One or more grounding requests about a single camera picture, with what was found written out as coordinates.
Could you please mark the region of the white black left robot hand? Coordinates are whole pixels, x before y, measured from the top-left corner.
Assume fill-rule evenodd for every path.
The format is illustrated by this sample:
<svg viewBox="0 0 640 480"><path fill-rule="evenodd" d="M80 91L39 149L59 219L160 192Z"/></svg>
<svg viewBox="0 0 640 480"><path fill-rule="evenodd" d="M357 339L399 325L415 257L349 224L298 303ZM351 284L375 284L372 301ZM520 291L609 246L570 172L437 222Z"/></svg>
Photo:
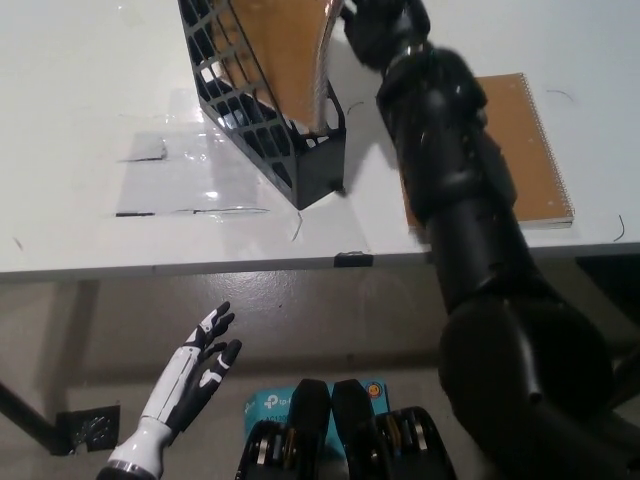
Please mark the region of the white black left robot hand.
<svg viewBox="0 0 640 480"><path fill-rule="evenodd" d="M179 345L159 376L136 430L113 450L99 479L162 477L165 450L208 404L242 349L238 339L217 340L234 319L225 301Z"/></svg>

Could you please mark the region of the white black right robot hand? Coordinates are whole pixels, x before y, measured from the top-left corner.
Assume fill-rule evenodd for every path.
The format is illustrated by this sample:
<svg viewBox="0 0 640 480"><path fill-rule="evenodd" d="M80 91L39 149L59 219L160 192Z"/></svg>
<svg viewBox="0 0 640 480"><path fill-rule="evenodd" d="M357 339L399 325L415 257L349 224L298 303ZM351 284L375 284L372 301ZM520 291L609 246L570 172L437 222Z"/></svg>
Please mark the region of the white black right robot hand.
<svg viewBox="0 0 640 480"><path fill-rule="evenodd" d="M372 71L383 72L408 47L427 42L430 19L422 1L353 1L343 6L340 18L357 60Z"/></svg>

